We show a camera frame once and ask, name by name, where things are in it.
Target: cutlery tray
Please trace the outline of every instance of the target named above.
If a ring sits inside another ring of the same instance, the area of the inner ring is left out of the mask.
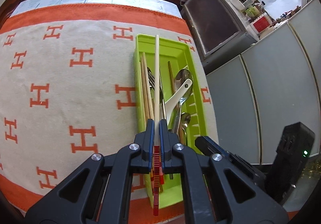
[[[135,94],[137,107],[138,132],[145,131],[145,118],[143,108],[142,93],[142,75],[140,67],[140,57],[145,52],[147,67],[155,74],[155,37],[139,34],[136,36],[136,48],[134,52],[134,76],[135,76]],[[168,68],[168,61],[171,62],[173,76],[175,78],[179,70],[186,68],[193,76],[193,91],[191,96],[182,106],[182,112],[188,112],[191,115],[191,121],[187,127],[188,146],[193,148],[197,153],[201,153],[195,147],[195,139],[198,136],[206,136],[206,123],[203,111],[203,99],[200,86],[197,79],[196,70],[193,63],[193,57],[189,46],[185,43],[159,39],[159,69],[163,85],[164,100],[167,101],[172,96],[171,80]],[[173,117],[176,110],[172,113],[171,121],[168,129],[171,129]],[[147,194],[150,198],[150,204],[153,206],[153,193],[151,189],[150,176],[144,175]],[[159,193],[159,208],[168,207],[183,200],[180,174],[174,174],[174,179],[170,179],[169,175],[164,175],[163,192]]]

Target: large metal spoon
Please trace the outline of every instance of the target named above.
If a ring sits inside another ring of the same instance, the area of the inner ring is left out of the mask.
[[[193,76],[192,76],[191,72],[187,69],[180,70],[178,72],[178,74],[176,75],[175,81],[174,81],[176,91],[182,86],[182,84],[187,79],[190,79],[193,83]],[[176,116],[174,118],[173,129],[172,129],[172,132],[174,132],[176,134],[178,134],[178,132],[179,132],[179,124],[180,124],[180,120],[181,120],[182,105],[191,96],[192,91],[193,91],[193,85],[187,90],[187,92],[184,94],[184,96],[179,100],[178,109],[177,109]]]
[[[191,115],[188,112],[183,112],[181,114],[181,125],[184,132],[184,140],[185,140],[186,146],[188,146],[186,128],[189,125],[190,121],[191,121]]]

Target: black device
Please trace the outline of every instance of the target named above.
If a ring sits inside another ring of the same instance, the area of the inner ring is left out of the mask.
[[[283,204],[295,188],[314,142],[314,132],[303,123],[288,125],[282,132],[277,156],[266,176],[265,189],[275,201]]]
[[[150,172],[153,131],[154,122],[148,120],[134,144],[105,157],[93,154],[27,211],[25,223],[127,223],[133,173]],[[217,149],[210,156],[180,144],[166,120],[160,122],[163,172],[181,174],[186,224],[288,222],[283,207],[248,176],[251,165],[204,140]]]

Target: white chopstick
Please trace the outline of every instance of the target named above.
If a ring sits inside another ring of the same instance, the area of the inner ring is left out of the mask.
[[[155,36],[154,146],[159,146],[159,35]]]

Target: silver bolt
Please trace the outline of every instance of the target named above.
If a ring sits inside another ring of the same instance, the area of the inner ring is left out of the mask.
[[[214,161],[220,161],[220,160],[222,159],[222,155],[219,154],[219,153],[214,153],[214,154],[212,155],[212,159],[213,159]]]
[[[175,149],[175,150],[178,150],[178,151],[181,151],[182,149],[184,149],[184,145],[181,144],[181,143],[176,143],[176,144],[174,145],[174,149]]]
[[[100,153],[94,153],[92,156],[91,156],[91,159],[93,161],[100,161],[102,158],[102,155]]]
[[[139,145],[137,143],[132,143],[129,148],[133,151],[138,150],[139,149]]]

